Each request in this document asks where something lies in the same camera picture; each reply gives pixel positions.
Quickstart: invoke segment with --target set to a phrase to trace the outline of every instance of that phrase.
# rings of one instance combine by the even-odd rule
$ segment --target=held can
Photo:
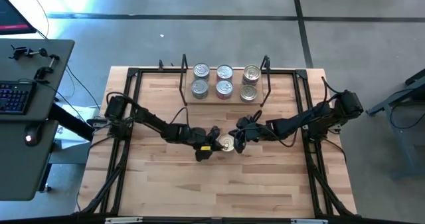
[[[218,142],[223,146],[221,150],[231,152],[234,149],[234,139],[229,134],[223,134],[218,138]]]
[[[210,78],[210,67],[204,63],[196,64],[193,67],[193,76],[195,79],[204,78],[208,80]]]
[[[261,70],[255,65],[248,65],[244,69],[244,75],[242,76],[243,84],[256,85],[260,79]]]
[[[252,102],[257,97],[257,88],[252,85],[244,85],[240,89],[240,99],[243,102]]]
[[[220,80],[215,86],[215,93],[221,99],[228,99],[232,96],[233,84],[229,80]]]
[[[217,80],[232,80],[233,68],[227,64],[220,65],[217,68]]]
[[[198,78],[192,82],[191,90],[195,98],[206,98],[208,96],[208,82],[203,78]]]

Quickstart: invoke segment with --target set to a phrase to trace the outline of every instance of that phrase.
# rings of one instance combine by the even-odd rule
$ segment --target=computer screen
[[[0,35],[28,34],[36,31],[9,0],[0,0]]]

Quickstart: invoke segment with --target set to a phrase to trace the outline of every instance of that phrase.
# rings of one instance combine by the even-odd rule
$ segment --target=concrete floor
[[[12,0],[37,28],[46,22],[37,3]],[[294,0],[40,0],[47,12],[174,15],[296,15]],[[301,0],[305,16],[424,17],[425,0]],[[306,22],[315,68],[324,68],[331,86],[356,92],[364,106],[386,98],[424,68],[425,23]],[[74,74],[101,101],[112,65],[191,63],[242,66],[271,57],[274,67],[305,67],[296,21],[153,21],[50,19],[50,39],[76,41],[70,59]],[[72,92],[65,76],[63,95]],[[91,106],[77,86],[69,101]],[[425,178],[393,181],[402,168],[400,151],[384,114],[360,118],[341,135],[359,214],[423,223]],[[0,219],[63,215],[74,211],[84,167],[54,166],[56,188],[30,202],[1,202]]]

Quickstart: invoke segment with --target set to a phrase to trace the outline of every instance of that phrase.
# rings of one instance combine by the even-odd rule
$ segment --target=wooden table
[[[105,94],[111,91],[123,92],[127,70],[126,66],[111,68]],[[323,69],[307,69],[307,73],[313,104],[316,104],[323,100],[324,87],[320,77],[325,72]],[[259,120],[262,123],[297,114],[292,77],[271,75],[271,83],[272,93]],[[179,74],[143,74],[138,102],[161,119],[170,122],[183,107],[178,87]],[[198,126],[206,130],[216,125],[223,134],[235,128],[237,119],[253,115],[259,108],[253,105],[188,105],[189,122],[192,127]],[[101,113],[105,109],[104,99]],[[185,123],[185,115],[181,114],[176,122]],[[100,130],[93,142],[104,138],[106,132],[107,130]],[[286,142],[290,142],[292,138],[290,136]],[[329,140],[340,145],[336,135],[329,134]],[[87,206],[105,182],[112,142],[113,140],[105,141],[90,152],[80,189],[79,204],[82,208]],[[322,151],[330,186],[347,209],[355,213],[343,154],[326,142],[323,143]],[[324,210],[323,192],[318,184],[317,186]],[[112,206],[114,194],[115,186],[112,187],[108,210]],[[292,148],[286,148],[278,142],[250,142],[243,154],[215,152],[209,160],[196,162],[195,151],[191,147],[168,144],[158,133],[136,124],[119,214],[313,217],[300,132]]]

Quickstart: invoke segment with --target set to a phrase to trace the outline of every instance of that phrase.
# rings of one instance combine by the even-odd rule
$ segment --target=black keyboard
[[[25,114],[36,85],[35,82],[0,81],[0,114]]]

